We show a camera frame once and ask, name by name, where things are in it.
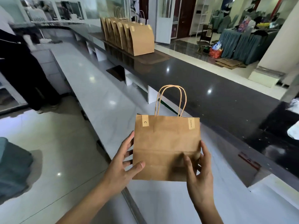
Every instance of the white counter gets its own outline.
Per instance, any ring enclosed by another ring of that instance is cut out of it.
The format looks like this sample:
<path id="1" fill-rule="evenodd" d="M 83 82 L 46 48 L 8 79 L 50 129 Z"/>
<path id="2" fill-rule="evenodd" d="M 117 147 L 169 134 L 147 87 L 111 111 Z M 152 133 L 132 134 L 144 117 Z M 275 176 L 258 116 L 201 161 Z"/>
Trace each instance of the white counter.
<path id="1" fill-rule="evenodd" d="M 135 126 L 135 116 L 153 114 L 140 90 L 126 86 L 106 72 L 114 65 L 95 61 L 71 43 L 53 44 L 51 51 L 111 158 Z M 174 115 L 162 107 L 162 115 Z M 298 223 L 298 210 L 265 186 L 255 192 L 237 177 L 222 150 L 231 145 L 201 125 L 202 139 L 212 154 L 216 207 L 224 221 L 240 223 Z M 185 182 L 132 180 L 128 189 L 148 224 L 200 223 Z"/>

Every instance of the paper sticker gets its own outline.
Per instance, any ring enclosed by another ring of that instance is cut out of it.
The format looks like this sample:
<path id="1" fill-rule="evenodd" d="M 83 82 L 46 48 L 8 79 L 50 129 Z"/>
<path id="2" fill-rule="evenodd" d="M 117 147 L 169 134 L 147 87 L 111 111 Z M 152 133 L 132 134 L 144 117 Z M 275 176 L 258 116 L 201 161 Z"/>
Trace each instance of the paper sticker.
<path id="1" fill-rule="evenodd" d="M 149 116 L 148 115 L 141 115 L 142 117 L 142 126 L 148 127 L 149 126 Z"/>
<path id="2" fill-rule="evenodd" d="M 189 123 L 189 130 L 195 129 L 195 119 L 194 118 L 188 118 Z"/>

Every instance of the hand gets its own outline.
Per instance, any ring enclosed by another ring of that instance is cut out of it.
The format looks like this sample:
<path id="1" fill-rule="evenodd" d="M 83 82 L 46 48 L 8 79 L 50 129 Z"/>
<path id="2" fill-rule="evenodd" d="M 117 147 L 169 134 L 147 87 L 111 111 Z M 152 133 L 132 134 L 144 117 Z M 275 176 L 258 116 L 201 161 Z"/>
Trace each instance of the hand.
<path id="1" fill-rule="evenodd" d="M 200 154 L 198 163 L 192 165 L 190 158 L 184 155 L 187 169 L 187 189 L 197 211 L 214 206 L 211 154 L 203 141 L 200 141 L 200 146 L 203 154 Z"/>
<path id="2" fill-rule="evenodd" d="M 133 163 L 133 160 L 123 161 L 133 154 L 133 150 L 128 149 L 134 143 L 134 131 L 122 142 L 116 155 L 112 159 L 106 170 L 100 185 L 107 191 L 107 197 L 110 198 L 120 193 L 132 178 L 139 173 L 145 166 L 144 161 L 136 163 L 131 169 L 125 171 L 125 167 Z"/>

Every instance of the white door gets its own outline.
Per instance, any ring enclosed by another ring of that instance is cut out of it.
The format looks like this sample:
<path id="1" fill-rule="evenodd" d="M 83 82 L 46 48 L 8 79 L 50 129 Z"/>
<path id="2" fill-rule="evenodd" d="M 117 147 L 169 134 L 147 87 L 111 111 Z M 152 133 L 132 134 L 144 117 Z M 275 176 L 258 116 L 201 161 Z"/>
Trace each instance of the white door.
<path id="1" fill-rule="evenodd" d="M 157 0 L 156 42 L 170 43 L 176 0 Z"/>

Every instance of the black granite countertop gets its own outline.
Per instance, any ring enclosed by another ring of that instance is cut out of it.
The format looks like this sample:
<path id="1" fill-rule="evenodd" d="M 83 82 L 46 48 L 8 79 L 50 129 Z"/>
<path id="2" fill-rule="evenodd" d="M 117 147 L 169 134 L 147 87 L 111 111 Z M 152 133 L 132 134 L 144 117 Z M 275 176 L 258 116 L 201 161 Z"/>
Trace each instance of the black granite countertop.
<path id="1" fill-rule="evenodd" d="M 186 112 L 200 117 L 208 127 L 299 191 L 299 143 L 286 130 L 299 115 L 281 102 L 212 72 L 156 51 L 133 57 L 107 43 L 101 28 L 93 25 L 63 25 L 92 42 L 114 62 L 129 70 L 155 90 L 167 84 L 182 86 L 187 93 Z M 98 44 L 105 43 L 105 50 Z M 178 91 L 165 97 L 179 104 Z"/>

